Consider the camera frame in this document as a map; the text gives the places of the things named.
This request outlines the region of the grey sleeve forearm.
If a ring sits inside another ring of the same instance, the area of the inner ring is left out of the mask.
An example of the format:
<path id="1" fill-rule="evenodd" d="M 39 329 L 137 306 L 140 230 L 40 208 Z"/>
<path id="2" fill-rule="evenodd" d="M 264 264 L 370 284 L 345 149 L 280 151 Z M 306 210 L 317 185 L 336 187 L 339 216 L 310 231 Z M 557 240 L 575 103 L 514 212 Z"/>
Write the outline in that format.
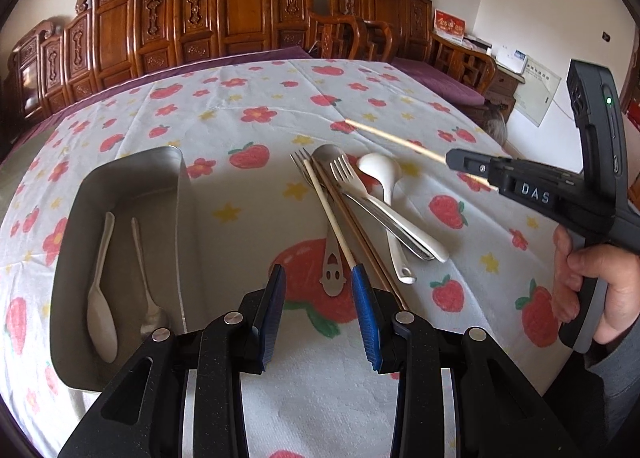
<path id="1" fill-rule="evenodd" d="M 639 420 L 639 320 L 614 341 L 593 343 L 585 366 L 602 380 L 605 434 L 613 441 Z"/>

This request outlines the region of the person's right hand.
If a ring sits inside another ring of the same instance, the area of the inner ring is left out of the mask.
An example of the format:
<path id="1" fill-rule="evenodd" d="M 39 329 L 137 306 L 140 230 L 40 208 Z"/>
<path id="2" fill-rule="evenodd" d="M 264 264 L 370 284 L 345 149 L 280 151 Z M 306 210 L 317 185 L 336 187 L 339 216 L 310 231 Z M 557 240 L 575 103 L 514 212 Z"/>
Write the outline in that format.
<path id="1" fill-rule="evenodd" d="M 608 344 L 623 337 L 639 317 L 639 256 L 609 244 L 574 249 L 563 226 L 555 228 L 553 243 L 553 315 L 562 322 L 575 319 L 582 279 L 601 278 L 608 292 L 593 340 Z"/>

